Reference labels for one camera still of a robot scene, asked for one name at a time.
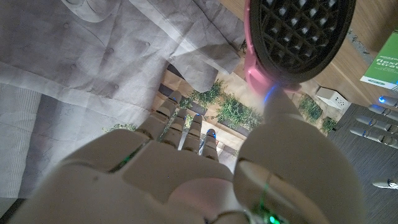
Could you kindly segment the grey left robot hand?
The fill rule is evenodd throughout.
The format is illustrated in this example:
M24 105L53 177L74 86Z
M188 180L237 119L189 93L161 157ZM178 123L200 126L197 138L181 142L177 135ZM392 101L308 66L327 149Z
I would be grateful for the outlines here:
M389 108L385 108L385 107L379 106L379 105L369 105L368 109L370 111L372 111L373 113L376 113L376 114L385 116L389 119L392 119L394 121L397 121L397 112L393 111ZM392 124L392 123L386 123L386 122L380 121L376 118L370 118L370 117L363 116L363 115L357 116L356 120L362 124L366 124L369 127L374 127L381 131L385 131L391 135L386 136L386 135L374 133L370 130L356 128L356 127L350 129L351 133L353 133L357 136L361 136L363 138L370 139L372 141L381 143L383 145L392 147L394 149L397 149L397 125ZM397 177L374 180L373 186L375 186L377 188L381 188L381 189L397 190Z

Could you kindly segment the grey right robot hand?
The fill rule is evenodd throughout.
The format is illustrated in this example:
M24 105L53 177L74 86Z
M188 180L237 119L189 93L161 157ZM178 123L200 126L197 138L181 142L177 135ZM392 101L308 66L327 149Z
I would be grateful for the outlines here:
M11 223L363 223L358 176L343 153L301 117L283 89L264 99L264 124L234 169L216 134L172 93L135 131L111 131L64 158Z

